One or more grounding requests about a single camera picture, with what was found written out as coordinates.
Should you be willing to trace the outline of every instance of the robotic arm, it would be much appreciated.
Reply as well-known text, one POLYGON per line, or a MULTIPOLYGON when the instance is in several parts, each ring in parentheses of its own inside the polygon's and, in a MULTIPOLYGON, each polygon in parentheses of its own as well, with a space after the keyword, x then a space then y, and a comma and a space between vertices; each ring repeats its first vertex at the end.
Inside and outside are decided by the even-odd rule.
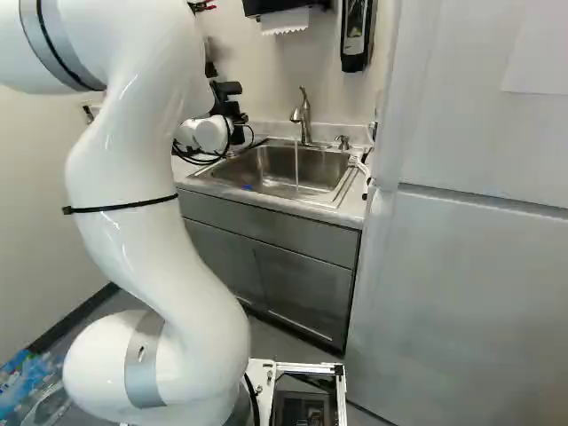
POLYGON ((213 96, 182 0, 0 0, 0 83, 35 94, 107 90, 72 149, 72 214, 105 275, 158 312, 121 312, 79 335, 71 398, 111 422, 219 426, 242 393, 249 325, 187 237, 170 149, 213 96))

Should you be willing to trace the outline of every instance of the sink basin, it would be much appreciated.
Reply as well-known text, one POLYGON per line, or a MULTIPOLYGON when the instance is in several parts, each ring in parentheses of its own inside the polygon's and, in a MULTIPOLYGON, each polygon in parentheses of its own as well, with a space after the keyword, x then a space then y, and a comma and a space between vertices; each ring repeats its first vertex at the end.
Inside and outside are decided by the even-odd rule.
POLYGON ((348 189, 346 184, 356 174, 349 165, 350 157, 336 149, 299 146, 296 186, 294 143, 272 141, 193 176, 254 193, 336 208, 348 189))

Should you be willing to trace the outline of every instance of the refrigerator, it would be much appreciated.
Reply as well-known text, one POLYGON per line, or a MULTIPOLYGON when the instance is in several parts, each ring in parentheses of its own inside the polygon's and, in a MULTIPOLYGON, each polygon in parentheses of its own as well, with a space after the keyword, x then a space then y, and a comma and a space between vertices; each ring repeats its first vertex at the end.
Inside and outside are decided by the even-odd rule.
POLYGON ((568 9, 392 4, 348 400, 399 426, 564 426, 568 9))

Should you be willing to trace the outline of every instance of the running water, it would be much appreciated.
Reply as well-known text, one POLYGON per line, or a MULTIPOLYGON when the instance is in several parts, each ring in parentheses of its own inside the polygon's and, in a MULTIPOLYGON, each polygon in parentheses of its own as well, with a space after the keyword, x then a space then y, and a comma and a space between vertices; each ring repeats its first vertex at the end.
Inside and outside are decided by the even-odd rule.
POLYGON ((300 192, 300 180, 298 179, 298 141, 294 141, 294 154, 296 155, 296 192, 300 192))

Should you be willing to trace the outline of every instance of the white wall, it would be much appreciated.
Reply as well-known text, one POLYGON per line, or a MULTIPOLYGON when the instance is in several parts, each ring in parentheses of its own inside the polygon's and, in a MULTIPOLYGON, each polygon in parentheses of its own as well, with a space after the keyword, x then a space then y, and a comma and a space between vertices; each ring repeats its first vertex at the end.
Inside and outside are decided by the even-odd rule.
POLYGON ((107 283, 61 213, 65 157, 84 129, 77 98, 0 86, 0 365, 107 283))
POLYGON ((366 123, 374 119, 390 44, 391 0, 378 1, 373 62, 355 75, 341 70, 337 12, 312 11, 311 25, 303 32, 261 36, 260 24, 245 18, 241 0, 223 0, 215 11, 200 14, 199 22, 217 42, 222 76, 242 83, 239 100, 251 118, 287 120, 303 84, 314 121, 366 123))

